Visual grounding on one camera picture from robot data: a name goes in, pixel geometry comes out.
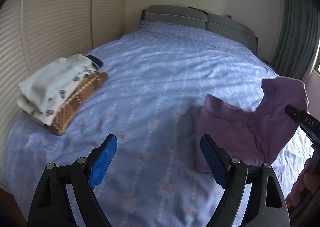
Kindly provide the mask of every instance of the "purple garment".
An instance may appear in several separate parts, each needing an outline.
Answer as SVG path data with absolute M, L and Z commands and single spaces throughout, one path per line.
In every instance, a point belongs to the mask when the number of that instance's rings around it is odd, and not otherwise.
M 204 106 L 193 111 L 196 143 L 196 170 L 210 172 L 200 149 L 200 138 L 210 134 L 218 147 L 230 157 L 238 157 L 248 165 L 273 163 L 293 137 L 298 124 L 285 114 L 290 104 L 308 111 L 305 85 L 288 77 L 263 79 L 264 97 L 253 112 L 207 95 Z

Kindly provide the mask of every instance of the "bedsheet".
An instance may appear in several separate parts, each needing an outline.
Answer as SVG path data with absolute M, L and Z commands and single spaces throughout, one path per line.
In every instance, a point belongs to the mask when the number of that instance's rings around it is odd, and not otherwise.
M 9 133 L 6 176 L 24 216 L 47 163 L 71 164 L 114 134 L 117 152 L 94 189 L 110 223 L 206 226 L 223 189 L 210 173 L 194 170 L 190 109 L 210 93 L 255 110 L 263 97 L 261 80 L 276 74 L 238 42 L 161 22 L 142 22 L 137 32 L 90 54 L 104 62 L 101 71 L 109 80 L 81 107 L 64 136 L 24 116 Z M 310 155 L 310 141 L 298 130 L 273 164 L 285 195 Z M 241 223 L 249 189 L 234 226 Z M 77 224 L 84 226 L 70 186 L 68 193 Z

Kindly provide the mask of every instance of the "brown checkered fabric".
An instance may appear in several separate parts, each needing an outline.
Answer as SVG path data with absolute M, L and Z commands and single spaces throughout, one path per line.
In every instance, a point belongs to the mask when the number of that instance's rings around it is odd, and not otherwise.
M 93 73 L 82 79 L 78 87 L 60 107 L 52 125 L 44 127 L 57 136 L 65 133 L 76 111 L 108 79 L 107 73 Z

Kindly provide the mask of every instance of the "gray headboard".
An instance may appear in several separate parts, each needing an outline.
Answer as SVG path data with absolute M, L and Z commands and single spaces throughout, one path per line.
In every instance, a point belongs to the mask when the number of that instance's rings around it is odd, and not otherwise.
M 258 39 L 250 28 L 232 19 L 215 14 L 208 14 L 194 8 L 151 5 L 142 11 L 141 20 L 162 21 L 206 29 L 245 45 L 253 53 L 257 51 Z

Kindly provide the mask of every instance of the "dark green curtain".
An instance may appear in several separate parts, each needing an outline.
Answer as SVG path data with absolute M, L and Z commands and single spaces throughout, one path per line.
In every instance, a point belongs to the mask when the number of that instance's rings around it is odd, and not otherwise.
M 317 55 L 319 13 L 311 0 L 284 0 L 282 27 L 271 65 L 281 76 L 302 80 Z

